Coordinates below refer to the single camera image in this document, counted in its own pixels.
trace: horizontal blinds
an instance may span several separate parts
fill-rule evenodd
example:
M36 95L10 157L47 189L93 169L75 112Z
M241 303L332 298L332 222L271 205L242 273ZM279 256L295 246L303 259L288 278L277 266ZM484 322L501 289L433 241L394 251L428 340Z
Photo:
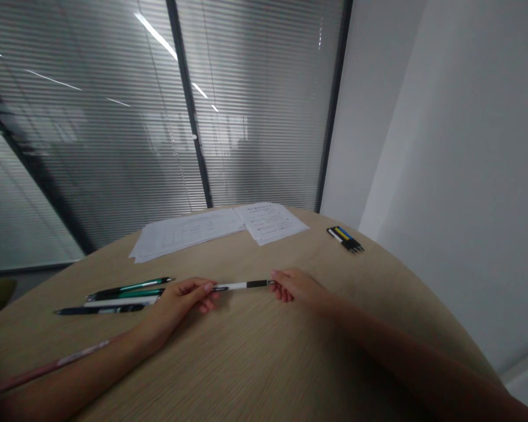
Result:
M342 1L178 0L214 204L316 203Z
M95 247L206 208L164 0L0 1L0 112Z
M41 190L0 135L0 270L83 257Z

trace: document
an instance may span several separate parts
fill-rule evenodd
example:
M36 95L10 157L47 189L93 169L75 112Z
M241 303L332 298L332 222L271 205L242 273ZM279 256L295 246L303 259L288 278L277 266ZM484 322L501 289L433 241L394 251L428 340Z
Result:
M272 202L244 205L234 210L260 246L309 228L283 205Z
M208 240L245 229L234 210L220 209L147 224L129 255L144 263Z

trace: pen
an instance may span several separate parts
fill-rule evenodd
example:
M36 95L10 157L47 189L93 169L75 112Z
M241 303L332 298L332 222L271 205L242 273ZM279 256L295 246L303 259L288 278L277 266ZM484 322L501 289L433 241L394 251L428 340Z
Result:
M145 297L145 296L160 296L164 293L164 289L154 289L154 290L141 290L141 291L130 291L130 292L121 292L115 294L96 294L94 297L86 299L87 302L98 301L98 300L111 300L111 299L125 299L131 297Z
M342 227L340 226L336 226L343 234L345 234L353 243L355 243L356 247L362 251L364 251L364 247L356 240L354 239L352 236L350 236L346 230L344 230Z
M102 308L107 306L123 306L123 305L152 305L156 303L160 296L145 296L138 298L123 298L123 299L109 299L100 301L85 302L85 308Z
M344 246L346 248L346 250L348 252L350 252L351 254L354 254L356 252L354 252L354 250L352 248L350 248L350 246L346 243L345 240L342 240L334 231L333 229L327 229L327 232L332 236L334 237L336 240L338 240L340 242L340 244L342 246Z
M333 230L340 236L342 237L343 240L346 241L346 243L348 243L348 245L354 249L356 252L361 252L361 249L358 247L358 242L356 242L354 239L352 239L350 236L347 236L345 235L342 230L340 230L340 228L338 226L334 226L333 227Z
M143 287L150 287L150 286L154 286L154 285L158 285L158 284L168 283L169 281L172 281L172 280L176 280L176 279L172 278L172 277L155 278L154 280L148 280L148 281L145 281L143 283L132 284L132 285L123 286L123 287L115 287L115 288L111 288L111 289L107 289L107 290L101 290L99 292L96 292L96 293L88 295L86 298L95 297L97 295L117 294L117 293L120 293L120 292L126 292L126 291L130 291L130 290L137 290L137 289L140 289L140 288L143 288Z
M135 312L143 309L145 305L122 305L97 308L65 308L54 311L56 315L86 315L86 314L119 314L120 312Z
M225 291L225 290L237 290L240 288L252 288L252 287L264 287L268 284L273 284L273 280L256 280L247 281L245 283L230 283L230 284L218 284L211 291Z

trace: round table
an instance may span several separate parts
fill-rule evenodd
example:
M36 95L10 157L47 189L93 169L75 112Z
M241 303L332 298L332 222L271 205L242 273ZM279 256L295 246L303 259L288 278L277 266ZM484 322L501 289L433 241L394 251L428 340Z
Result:
M341 224L365 248L352 255L325 231L338 224L290 208L310 230L259 247L247 231L144 264L139 233L89 255L0 312L0 381L130 329L145 312L56 316L87 294L163 276L219 283L300 267L327 289L500 384L454 316L403 263ZM168 345L87 406L78 420L422 420L407 390L330 322L267 288L225 292L190 312Z

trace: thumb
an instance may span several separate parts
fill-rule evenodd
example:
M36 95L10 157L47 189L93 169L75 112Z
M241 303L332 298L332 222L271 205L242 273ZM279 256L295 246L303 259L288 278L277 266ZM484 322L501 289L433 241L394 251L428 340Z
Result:
M272 280L286 287L290 283L290 277L281 272L280 270L272 270Z
M211 283L205 283L204 285L199 286L193 292L184 295L184 298L186 299L185 302L189 306L193 306L196 302L199 302L204 297L206 297L213 287L214 286Z

